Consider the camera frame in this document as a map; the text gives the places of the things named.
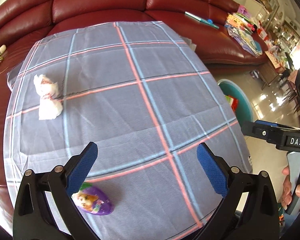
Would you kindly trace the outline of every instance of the blue plaid tablecloth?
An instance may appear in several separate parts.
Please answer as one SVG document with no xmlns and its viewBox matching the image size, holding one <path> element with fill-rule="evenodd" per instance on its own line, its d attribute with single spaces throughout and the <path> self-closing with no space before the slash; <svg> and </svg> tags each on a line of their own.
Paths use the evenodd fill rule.
<svg viewBox="0 0 300 240">
<path fill-rule="evenodd" d="M 58 82 L 64 109 L 54 120 L 38 120 L 36 74 Z M 162 22 L 106 23 L 36 42 L 5 122 L 13 205 L 27 169 L 64 165 L 90 141 L 99 155 L 86 180 L 115 206 L 106 216 L 82 213 L 102 240 L 178 240 L 202 227 L 221 196 L 197 161 L 201 142 L 230 166 L 251 171 L 239 124 L 216 81 Z M 47 198 L 68 232 L 50 193 Z"/>
</svg>

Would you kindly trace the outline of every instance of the shiny floor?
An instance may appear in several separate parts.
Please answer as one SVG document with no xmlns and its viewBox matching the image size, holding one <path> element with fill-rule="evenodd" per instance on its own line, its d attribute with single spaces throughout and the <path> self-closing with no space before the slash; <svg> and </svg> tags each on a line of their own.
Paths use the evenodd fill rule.
<svg viewBox="0 0 300 240">
<path fill-rule="evenodd" d="M 216 81 L 229 79 L 243 90 L 251 102 L 255 120 L 300 127 L 298 117 L 300 113 L 294 113 L 295 102 L 289 103 L 287 99 L 284 100 L 287 85 L 280 89 L 279 83 L 274 82 L 262 90 L 261 79 L 253 79 L 250 73 L 214 75 L 214 78 Z M 284 181 L 281 171 L 287 165 L 286 152 L 277 150 L 275 145 L 253 137 L 246 137 L 246 143 L 251 154 L 253 173 L 258 174 L 262 170 L 269 173 L 277 200 L 279 200 Z M 243 194 L 238 210 L 242 211 L 246 198 L 247 194 Z"/>
</svg>

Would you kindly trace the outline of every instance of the human hand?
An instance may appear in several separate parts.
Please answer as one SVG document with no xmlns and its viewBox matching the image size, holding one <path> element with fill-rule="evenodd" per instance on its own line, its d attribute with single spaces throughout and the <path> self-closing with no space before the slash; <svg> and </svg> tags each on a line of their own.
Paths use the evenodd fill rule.
<svg viewBox="0 0 300 240">
<path fill-rule="evenodd" d="M 289 166 L 285 167 L 282 170 L 282 174 L 286 175 L 286 178 L 283 182 L 283 192 L 282 192 L 282 197 L 281 197 L 281 205 L 286 210 L 287 206 L 292 201 L 292 194 L 291 194 L 292 185 L 291 185 L 290 177 L 289 177 Z M 298 197 L 300 197 L 300 184 L 296 188 L 296 195 Z"/>
</svg>

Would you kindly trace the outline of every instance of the pink stripe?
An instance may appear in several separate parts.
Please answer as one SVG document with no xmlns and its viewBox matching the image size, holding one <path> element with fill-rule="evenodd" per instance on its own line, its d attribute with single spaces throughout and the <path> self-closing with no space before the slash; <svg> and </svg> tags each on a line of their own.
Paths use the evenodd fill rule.
<svg viewBox="0 0 300 240">
<path fill-rule="evenodd" d="M 199 74 L 203 75 L 203 74 L 209 74 L 209 73 L 210 73 L 209 71 L 203 71 L 203 72 L 200 72 Z M 150 78 L 150 79 L 145 79 L 145 81 L 150 82 L 150 81 L 156 81 L 156 80 L 160 80 L 160 79 L 169 79 L 169 78 L 186 77 L 186 76 L 194 76 L 194 75 L 197 75 L 197 73 L 177 74 L 177 75 L 170 75 L 170 76 L 165 76 L 165 77 Z M 110 89 L 114 89 L 114 88 L 120 88 L 120 87 L 129 86 L 129 85 L 135 85 L 135 84 L 137 84 L 136 81 L 121 84 L 121 85 L 116 85 L 116 86 L 112 86 L 112 87 L 91 90 L 89 92 L 85 92 L 85 93 L 82 93 L 82 94 L 67 97 L 66 99 L 70 100 L 70 99 L 74 99 L 74 98 L 83 97 L 83 96 L 86 96 L 86 95 L 89 95 L 89 94 L 92 94 L 92 93 L 97 93 L 97 92 L 101 92 L 101 91 L 105 91 L 105 90 L 110 90 Z M 18 115 L 21 115 L 21 114 L 25 114 L 25 113 L 28 113 L 30 111 L 36 110 L 38 108 L 39 108 L 39 106 L 35 106 L 35 107 L 30 108 L 30 109 L 20 111 L 20 112 L 14 114 L 14 115 L 9 115 L 9 116 L 6 117 L 6 120 L 13 117 L 13 116 L 18 116 Z"/>
<path fill-rule="evenodd" d="M 205 72 L 200 72 L 200 75 L 203 74 L 209 74 L 209 71 L 205 71 Z M 161 79 L 168 79 L 168 78 L 176 78 L 176 77 L 187 77 L 187 76 L 196 76 L 197 73 L 188 73 L 188 74 L 178 74 L 178 75 L 170 75 L 170 76 L 164 76 L 164 77 L 158 77 L 158 78 L 150 78 L 150 79 L 145 79 L 146 82 L 148 81 L 155 81 L 155 80 L 161 80 Z"/>
<path fill-rule="evenodd" d="M 233 125 L 235 125 L 236 123 L 238 123 L 238 121 L 235 121 L 235 122 L 231 123 L 230 126 L 233 126 Z M 200 143 L 203 143 L 203 142 L 205 142 L 205 141 L 211 139 L 212 137 L 215 137 L 216 135 L 218 135 L 219 133 L 223 132 L 224 130 L 227 130 L 228 128 L 229 128 L 228 126 L 222 128 L 221 130 L 215 132 L 214 134 L 212 134 L 212 135 L 210 135 L 210 136 L 207 136 L 206 138 L 202 139 L 201 141 L 196 142 L 196 143 L 194 143 L 193 145 L 190 145 L 189 147 L 182 149 L 181 151 L 178 151 L 177 154 L 184 153 L 184 152 L 186 152 L 187 150 L 190 150 L 190 149 L 192 149 L 193 147 L 198 146 Z"/>
<path fill-rule="evenodd" d="M 137 45 L 137 44 L 166 44 L 166 43 L 168 43 L 168 44 L 173 44 L 173 42 L 170 42 L 170 41 L 153 41 L 153 42 L 135 42 L 135 43 L 130 43 L 130 45 Z M 75 56 L 75 55 L 79 55 L 79 54 L 83 54 L 83 53 L 87 53 L 87 52 L 95 51 L 95 50 L 99 50 L 99 49 L 108 49 L 108 48 L 121 47 L 121 46 L 122 46 L 122 44 L 118 44 L 118 45 L 104 46 L 104 47 L 101 47 L 101 48 L 95 48 L 95 49 L 87 49 L 87 50 L 83 50 L 83 51 L 71 53 L 70 56 Z M 55 61 L 57 61 L 57 60 L 60 60 L 60 59 L 66 58 L 66 57 L 68 57 L 68 55 L 62 56 L 62 57 L 59 57 L 59 58 L 55 58 L 55 59 L 50 60 L 50 61 L 48 61 L 48 62 L 39 64 L 39 65 L 37 65 L 37 66 L 34 67 L 34 68 L 31 68 L 31 69 L 29 69 L 29 70 L 24 70 L 24 71 L 25 71 L 25 73 L 28 73 L 28 72 L 30 72 L 30 71 L 33 71 L 33 70 L 39 68 L 39 67 L 42 67 L 42 66 L 44 66 L 44 65 L 50 64 L 50 63 L 52 63 L 52 62 L 55 62 Z M 19 74 L 18 74 L 18 77 L 21 76 L 21 75 L 23 75 L 24 71 L 21 72 L 21 73 L 19 73 Z"/>
<path fill-rule="evenodd" d="M 160 22 L 160 23 L 158 23 L 158 24 L 146 24 L 145 26 L 155 26 L 155 25 L 159 25 L 159 24 L 163 24 L 163 22 Z"/>
<path fill-rule="evenodd" d="M 156 161 L 148 163 L 146 165 L 134 168 L 132 170 L 123 171 L 123 172 L 120 172 L 120 173 L 117 173 L 117 174 L 114 174 L 114 175 L 109 175 L 109 176 L 105 176 L 105 177 L 97 178 L 97 179 L 88 179 L 88 180 L 86 180 L 86 182 L 91 182 L 92 183 L 92 182 L 98 182 L 98 181 L 103 181 L 103 180 L 107 180 L 107 179 L 114 179 L 114 178 L 121 177 L 123 175 L 127 175 L 127 174 L 130 174 L 130 173 L 136 172 L 136 171 L 141 171 L 145 168 L 154 166 L 154 165 L 156 165 L 158 163 L 161 163 L 163 161 L 166 161 L 166 160 L 168 160 L 168 157 L 164 157 L 162 159 L 156 160 Z"/>
<path fill-rule="evenodd" d="M 189 234 L 192 233 L 193 231 L 196 231 L 197 229 L 199 229 L 199 227 L 198 227 L 198 226 L 195 226 L 194 228 L 191 228 L 190 230 L 186 231 L 185 233 L 183 233 L 183 234 L 180 235 L 180 236 L 177 236 L 176 238 L 173 238 L 172 240 L 179 240 L 179 239 L 183 238 L 184 236 L 189 235 Z"/>
<path fill-rule="evenodd" d="M 34 55 L 34 53 L 36 52 L 36 50 L 37 50 L 37 48 L 38 48 L 38 44 L 39 44 L 39 42 L 36 42 L 35 44 L 34 44 L 34 46 L 33 46 L 33 51 L 32 51 L 32 54 L 31 54 L 31 56 L 29 57 L 29 60 L 28 60 L 28 62 L 27 62 L 27 64 L 26 64 L 26 67 L 25 68 L 27 68 L 28 67 L 28 65 L 30 64 L 30 61 L 32 60 L 32 58 L 33 58 L 33 55 Z M 18 95 L 19 95 L 19 91 L 20 91 L 20 88 L 21 88 L 21 84 L 22 84 L 22 82 L 23 82 L 23 77 L 24 77 L 24 75 L 22 75 L 22 77 L 21 77 L 21 79 L 20 79 L 20 83 L 19 83 L 19 86 L 18 86 L 18 89 L 17 89 L 17 93 L 16 93 L 16 98 L 15 98 L 15 101 L 14 101 L 14 104 L 13 104 L 13 107 L 12 107 L 12 113 L 14 113 L 14 111 L 15 111 L 15 109 L 16 109 L 16 104 L 17 104 L 17 98 L 18 98 Z M 11 158 L 12 157 L 12 149 L 11 149 L 11 147 L 12 147 L 12 125 L 13 125 L 13 118 L 11 119 L 11 121 L 10 121 L 10 134 L 9 134 L 9 158 Z M 13 176 L 15 176 L 15 172 L 14 172 L 14 167 L 13 167 L 13 163 L 12 163 L 12 172 L 13 172 Z M 18 192 L 18 189 L 17 189 L 17 185 L 15 184 L 15 190 L 16 190 L 16 193 Z"/>
<path fill-rule="evenodd" d="M 114 23 L 114 27 L 117 29 L 117 32 L 118 32 L 118 35 L 119 35 L 119 37 L 120 37 L 121 43 L 123 44 L 123 47 L 124 47 L 124 50 L 125 50 L 125 52 L 126 52 L 128 61 L 129 61 L 129 63 L 130 63 L 131 70 L 132 70 L 132 72 L 133 72 L 133 74 L 134 74 L 134 76 L 135 76 L 135 78 L 136 78 L 137 83 L 138 83 L 138 87 L 139 87 L 141 96 L 142 96 L 142 98 L 143 98 L 143 100 L 144 100 L 144 103 L 145 103 L 147 109 L 148 109 L 148 112 L 149 112 L 149 114 L 150 114 L 150 117 L 151 117 L 151 119 L 152 119 L 152 122 L 154 123 L 154 126 L 155 126 L 156 129 L 157 129 L 157 132 L 158 132 L 160 141 L 161 141 L 162 146 L 163 146 L 163 148 L 164 148 L 164 150 L 165 150 L 165 152 L 166 152 L 166 155 L 167 155 L 167 157 L 168 157 L 168 160 L 169 160 L 170 165 L 171 165 L 171 167 L 172 167 L 172 171 L 173 171 L 173 173 L 174 173 L 174 175 L 175 175 L 175 177 L 176 177 L 176 180 L 177 180 L 177 182 L 178 182 L 178 185 L 179 185 L 179 188 L 180 188 L 181 193 L 182 193 L 182 195 L 183 195 L 183 198 L 184 198 L 184 200 L 185 200 L 185 203 L 186 203 L 186 205 L 187 205 L 187 207 L 188 207 L 188 209 L 189 209 L 189 212 L 190 212 L 190 214 L 192 215 L 194 221 L 197 223 L 198 226 L 202 226 L 202 223 L 200 222 L 200 220 L 198 219 L 196 213 L 194 212 L 194 209 L 193 209 L 193 207 L 192 207 L 192 205 L 191 205 L 191 202 L 190 202 L 190 200 L 189 200 L 189 198 L 188 198 L 188 195 L 187 195 L 185 186 L 183 185 L 183 181 L 182 181 L 182 179 L 181 179 L 181 177 L 180 177 L 180 174 L 179 174 L 179 172 L 178 172 L 178 169 L 177 169 L 177 167 L 176 167 L 176 164 L 175 164 L 174 161 L 173 161 L 173 156 L 172 156 L 172 154 L 171 154 L 170 151 L 169 151 L 168 144 L 167 144 L 167 142 L 166 142 L 166 140 L 165 140 L 165 138 L 164 138 L 164 135 L 163 135 L 163 133 L 162 133 L 162 130 L 161 130 L 161 127 L 160 127 L 159 122 L 158 122 L 158 120 L 157 120 L 157 117 L 156 117 L 155 114 L 154 114 L 154 111 L 153 111 L 153 109 L 152 109 L 152 107 L 151 107 L 151 104 L 150 104 L 150 102 L 149 102 L 149 100 L 148 100 L 148 97 L 147 97 L 147 95 L 146 95 L 146 92 L 145 92 L 145 90 L 144 90 L 144 88 L 143 88 L 143 86 L 142 86 L 142 84 L 141 84 L 141 80 L 140 80 L 140 78 L 139 78 L 138 72 L 137 72 L 136 67 L 135 67 L 135 65 L 134 65 L 134 63 L 133 63 L 133 60 L 132 60 L 132 58 L 131 58 L 129 49 L 128 49 L 127 45 L 125 44 L 125 41 L 124 41 L 124 39 L 123 39 L 123 36 L 122 36 L 122 34 L 121 34 L 121 31 L 120 31 L 119 27 L 116 26 L 115 23 Z"/>
<path fill-rule="evenodd" d="M 235 125 L 236 123 L 238 123 L 238 121 L 235 121 L 235 122 L 231 123 L 230 126 L 233 126 L 233 125 Z M 190 145 L 189 147 L 187 147 L 187 148 L 185 148 L 185 149 L 183 149 L 183 150 L 181 150 L 181 151 L 178 151 L 177 154 L 180 155 L 180 154 L 186 152 L 187 150 L 190 150 L 190 149 L 192 149 L 193 147 L 198 146 L 200 143 L 205 142 L 205 141 L 207 141 L 207 140 L 209 140 L 209 139 L 215 137 L 216 135 L 222 133 L 224 130 L 227 130 L 228 128 L 229 128 L 228 126 L 225 126 L 224 128 L 220 129 L 219 131 L 213 133 L 213 134 L 210 135 L 210 136 L 207 136 L 206 138 L 202 139 L 201 141 L 196 142 L 196 143 Z M 158 164 L 158 163 L 161 163 L 162 161 L 165 161 L 165 160 L 167 160 L 167 159 L 168 159 L 168 158 L 165 157 L 165 158 L 162 158 L 162 159 L 160 159 L 160 160 L 154 161 L 154 162 L 153 162 L 153 165 Z M 86 181 L 87 181 L 87 182 L 98 182 L 98 181 L 103 181 L 103 180 L 108 180 L 108 179 L 113 179 L 113 178 L 121 177 L 121 176 L 123 176 L 123 175 L 127 175 L 127 174 L 133 173 L 133 172 L 135 172 L 135 171 L 140 171 L 140 170 L 143 170 L 143 169 L 145 169 L 145 168 L 147 168 L 147 167 L 153 166 L 153 165 L 151 165 L 151 164 L 152 164 L 152 163 L 148 163 L 148 164 L 146 164 L 146 165 L 139 166 L 139 167 L 137 167 L 137 168 L 134 168 L 134 169 L 131 169 L 131 170 L 128 170 L 128 171 L 123 171 L 123 172 L 120 172 L 120 173 L 117 173 L 117 174 L 114 174 L 114 175 L 109 175 L 109 176 L 105 176 L 105 177 L 101 177 L 101 178 L 96 178 L 96 179 L 90 179 L 90 180 L 86 180 Z"/>
<path fill-rule="evenodd" d="M 101 88 L 101 89 L 97 89 L 97 90 L 92 90 L 92 91 L 89 91 L 89 92 L 85 92 L 85 93 L 80 94 L 80 95 L 70 96 L 70 97 L 67 97 L 66 99 L 69 100 L 69 99 L 73 99 L 73 98 L 83 97 L 83 96 L 86 96 L 86 95 L 89 95 L 89 94 L 92 94 L 92 93 L 106 91 L 106 90 L 110 90 L 110 89 L 114 89 L 114 88 L 126 87 L 126 86 L 130 86 L 130 85 L 135 85 L 135 84 L 137 84 L 136 81 L 130 82 L 130 83 L 121 84 L 121 85 L 117 85 L 117 86 L 113 86 L 113 87 Z"/>
</svg>

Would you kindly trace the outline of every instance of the white tissue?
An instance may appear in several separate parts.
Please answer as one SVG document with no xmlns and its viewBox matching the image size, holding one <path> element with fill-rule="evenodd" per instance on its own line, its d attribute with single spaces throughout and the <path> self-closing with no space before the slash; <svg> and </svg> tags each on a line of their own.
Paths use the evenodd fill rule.
<svg viewBox="0 0 300 240">
<path fill-rule="evenodd" d="M 58 83 L 52 83 L 45 75 L 35 75 L 33 83 L 40 96 L 39 120 L 55 119 L 63 109 L 60 101 L 54 99 L 59 95 Z"/>
</svg>

